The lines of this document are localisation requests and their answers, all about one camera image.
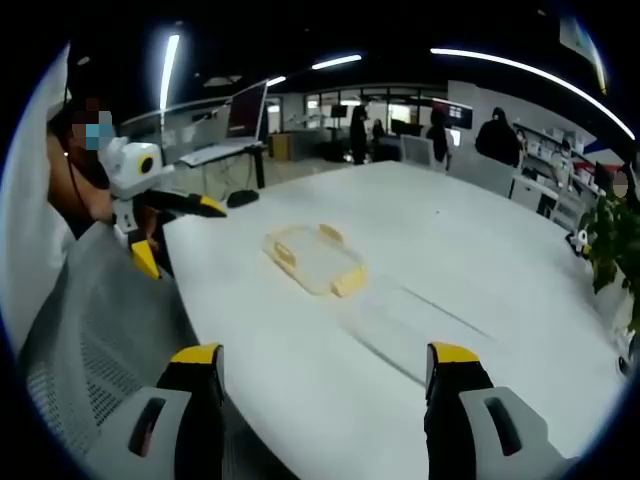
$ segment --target computer monitor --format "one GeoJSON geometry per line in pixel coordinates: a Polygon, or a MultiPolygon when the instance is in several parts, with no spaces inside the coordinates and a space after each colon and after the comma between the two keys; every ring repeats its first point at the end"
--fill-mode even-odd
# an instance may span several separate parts
{"type": "Polygon", "coordinates": [[[331,118],[345,118],[347,116],[346,105],[332,105],[331,118]]]}
{"type": "Polygon", "coordinates": [[[449,126],[470,130],[473,125],[473,108],[467,105],[434,98],[431,102],[431,108],[441,110],[445,114],[445,122],[449,126]]]}
{"type": "Polygon", "coordinates": [[[231,98],[227,138],[258,138],[267,82],[260,82],[236,93],[231,98]]]}
{"type": "Polygon", "coordinates": [[[391,119],[391,131],[396,135],[404,135],[406,125],[406,122],[403,122],[402,120],[398,120],[396,118],[391,119]]]}

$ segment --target clear plastic container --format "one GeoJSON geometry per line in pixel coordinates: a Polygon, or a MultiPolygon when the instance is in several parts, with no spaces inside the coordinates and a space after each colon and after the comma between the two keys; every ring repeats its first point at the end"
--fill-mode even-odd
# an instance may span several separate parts
{"type": "Polygon", "coordinates": [[[263,250],[314,295],[349,295],[367,281],[360,256],[328,225],[291,226],[265,237],[263,250]]]}

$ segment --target person in black clothing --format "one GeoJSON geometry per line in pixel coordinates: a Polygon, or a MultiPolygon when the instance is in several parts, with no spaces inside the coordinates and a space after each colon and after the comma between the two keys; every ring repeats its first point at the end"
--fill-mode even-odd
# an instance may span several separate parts
{"type": "Polygon", "coordinates": [[[451,161],[451,149],[447,139],[447,131],[444,128],[445,116],[442,110],[434,108],[431,111],[431,127],[427,131],[427,138],[433,140],[433,153],[436,161],[442,163],[447,160],[447,170],[451,161]]]}
{"type": "Polygon", "coordinates": [[[384,137],[384,128],[382,128],[382,120],[376,118],[373,122],[373,129],[371,130],[373,135],[373,141],[371,142],[371,146],[373,147],[372,151],[372,160],[374,162],[380,161],[380,139],[384,137]]]}
{"type": "Polygon", "coordinates": [[[512,167],[520,163],[520,142],[500,107],[494,108],[493,119],[482,125],[476,138],[476,150],[512,167]]]}
{"type": "Polygon", "coordinates": [[[364,121],[367,119],[367,111],[364,106],[358,105],[353,108],[351,114],[351,153],[353,155],[353,163],[362,165],[364,156],[367,152],[367,132],[364,129],[364,121]]]}
{"type": "Polygon", "coordinates": [[[625,198],[627,199],[627,205],[636,214],[640,215],[640,162],[636,159],[632,159],[624,163],[620,167],[620,171],[627,176],[628,188],[625,198]]]}
{"type": "Polygon", "coordinates": [[[373,130],[371,131],[373,134],[373,141],[375,143],[379,143],[380,139],[384,137],[384,128],[382,128],[382,120],[376,118],[373,122],[373,130]]]}

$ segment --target office chair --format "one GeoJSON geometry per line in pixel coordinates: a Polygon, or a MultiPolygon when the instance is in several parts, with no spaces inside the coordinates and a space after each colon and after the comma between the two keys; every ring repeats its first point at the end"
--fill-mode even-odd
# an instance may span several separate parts
{"type": "Polygon", "coordinates": [[[587,211],[588,205],[583,198],[570,192],[565,185],[560,191],[556,205],[549,215],[549,220],[570,232],[575,231],[580,218],[587,211]]]}
{"type": "Polygon", "coordinates": [[[433,144],[431,140],[414,137],[412,135],[400,136],[401,161],[416,163],[429,168],[433,167],[433,144]]]}
{"type": "Polygon", "coordinates": [[[459,148],[451,159],[449,175],[502,197],[509,197],[517,169],[478,153],[473,146],[459,148]]]}
{"type": "Polygon", "coordinates": [[[173,280],[137,270],[110,227],[70,249],[20,355],[27,389],[50,430],[82,459],[105,419],[193,344],[173,280]]]}

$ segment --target ceiling light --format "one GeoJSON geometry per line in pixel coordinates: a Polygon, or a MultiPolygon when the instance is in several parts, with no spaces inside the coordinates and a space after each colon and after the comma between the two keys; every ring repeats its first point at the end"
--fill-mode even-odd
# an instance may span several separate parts
{"type": "Polygon", "coordinates": [[[162,83],[160,84],[160,110],[167,108],[167,93],[169,92],[169,80],[171,79],[171,69],[173,59],[178,49],[180,35],[171,35],[167,43],[167,54],[164,57],[164,68],[162,69],[162,83]]]}
{"type": "Polygon", "coordinates": [[[362,57],[360,55],[349,55],[348,57],[335,58],[333,60],[327,60],[326,62],[316,63],[311,68],[313,70],[320,70],[321,68],[340,65],[341,63],[356,62],[358,60],[362,60],[362,57]]]}
{"type": "Polygon", "coordinates": [[[466,50],[453,50],[450,48],[432,48],[431,53],[435,55],[452,55],[456,57],[469,57],[469,58],[478,58],[480,60],[489,60],[490,62],[502,63],[503,65],[509,65],[510,67],[526,70],[527,72],[531,72],[543,78],[546,78],[547,80],[551,80],[552,82],[557,83],[558,85],[563,86],[564,88],[571,90],[573,93],[584,98],[591,105],[596,107],[598,110],[604,113],[607,117],[613,120],[627,135],[629,135],[629,137],[631,137],[632,140],[636,139],[631,129],[627,127],[624,123],[622,123],[622,120],[616,117],[613,114],[613,112],[611,112],[611,110],[609,110],[607,107],[602,105],[599,101],[597,101],[588,93],[583,92],[578,87],[571,85],[569,82],[562,80],[561,78],[558,78],[555,75],[552,75],[550,73],[547,73],[535,67],[530,67],[529,65],[525,65],[524,63],[514,62],[513,60],[496,57],[494,55],[487,55],[485,53],[468,52],[466,50]]]}
{"type": "Polygon", "coordinates": [[[267,82],[267,87],[273,87],[274,85],[284,82],[286,79],[287,77],[283,77],[282,75],[280,75],[279,77],[269,80],[267,82]]]}

